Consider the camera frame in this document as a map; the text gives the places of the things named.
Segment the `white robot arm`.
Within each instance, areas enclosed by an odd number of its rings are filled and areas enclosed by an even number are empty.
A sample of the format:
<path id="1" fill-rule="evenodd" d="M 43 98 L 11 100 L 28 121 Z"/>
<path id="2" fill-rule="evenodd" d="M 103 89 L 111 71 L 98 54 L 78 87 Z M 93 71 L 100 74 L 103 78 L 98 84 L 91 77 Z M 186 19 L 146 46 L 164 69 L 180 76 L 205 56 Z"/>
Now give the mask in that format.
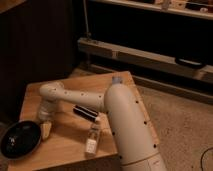
<path id="1" fill-rule="evenodd" d="M 104 93 L 72 91 L 60 82 L 44 84 L 38 117 L 47 120 L 58 100 L 106 112 L 120 157 L 122 171 L 167 171 L 139 100 L 122 83 L 112 83 Z"/>

